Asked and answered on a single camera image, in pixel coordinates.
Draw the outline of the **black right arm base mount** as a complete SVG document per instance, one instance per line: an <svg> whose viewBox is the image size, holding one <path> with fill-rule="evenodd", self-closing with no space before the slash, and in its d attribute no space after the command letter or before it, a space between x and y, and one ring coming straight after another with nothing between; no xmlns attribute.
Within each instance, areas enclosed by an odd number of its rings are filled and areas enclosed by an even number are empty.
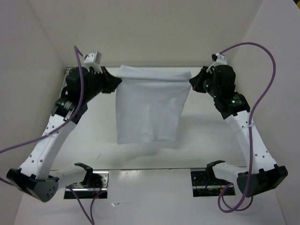
<svg viewBox="0 0 300 225"><path fill-rule="evenodd" d="M219 196L221 191L229 184L225 180L210 180L205 170L191 170L193 197Z"/></svg>

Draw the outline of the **white skirt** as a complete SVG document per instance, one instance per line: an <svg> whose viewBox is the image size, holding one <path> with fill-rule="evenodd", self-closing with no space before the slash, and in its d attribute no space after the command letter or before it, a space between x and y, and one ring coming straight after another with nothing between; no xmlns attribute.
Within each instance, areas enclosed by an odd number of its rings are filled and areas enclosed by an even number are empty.
<svg viewBox="0 0 300 225"><path fill-rule="evenodd" d="M122 65L117 77L117 143L174 142L191 73Z"/></svg>

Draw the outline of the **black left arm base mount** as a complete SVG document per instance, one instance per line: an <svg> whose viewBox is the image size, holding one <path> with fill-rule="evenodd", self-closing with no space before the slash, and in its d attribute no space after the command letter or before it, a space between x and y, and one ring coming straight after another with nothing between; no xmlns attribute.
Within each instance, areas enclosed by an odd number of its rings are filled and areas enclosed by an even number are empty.
<svg viewBox="0 0 300 225"><path fill-rule="evenodd" d="M77 194L79 199L93 199L96 197L97 199L106 199L108 192L108 180L109 180L109 171L104 170L94 170L93 171L94 178L93 180L86 186L81 185L80 183L74 183L70 187Z"/></svg>

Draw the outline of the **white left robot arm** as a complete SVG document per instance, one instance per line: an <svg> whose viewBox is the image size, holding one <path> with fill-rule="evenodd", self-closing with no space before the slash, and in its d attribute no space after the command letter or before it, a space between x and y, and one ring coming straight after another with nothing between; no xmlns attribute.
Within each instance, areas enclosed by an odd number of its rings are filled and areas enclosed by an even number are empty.
<svg viewBox="0 0 300 225"><path fill-rule="evenodd" d="M42 201L50 201L59 189L79 183L89 187L102 177L84 163L75 163L66 170L52 172L51 167L63 143L88 110L87 103L99 93L110 94L122 82L105 67L70 69L66 85L55 102L44 131L29 157L17 169L10 169L7 179L22 192Z"/></svg>

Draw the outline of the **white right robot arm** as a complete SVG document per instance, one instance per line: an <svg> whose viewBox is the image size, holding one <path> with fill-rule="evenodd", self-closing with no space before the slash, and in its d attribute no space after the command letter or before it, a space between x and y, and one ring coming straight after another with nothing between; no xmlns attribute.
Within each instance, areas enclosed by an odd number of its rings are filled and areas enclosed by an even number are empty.
<svg viewBox="0 0 300 225"><path fill-rule="evenodd" d="M190 79L196 92L209 94L215 108L234 132L247 166L233 166L223 160L207 164L205 178L210 184L226 180L247 198L275 189L288 175L267 150L253 121L246 98L235 90L236 73L228 65L203 67Z"/></svg>

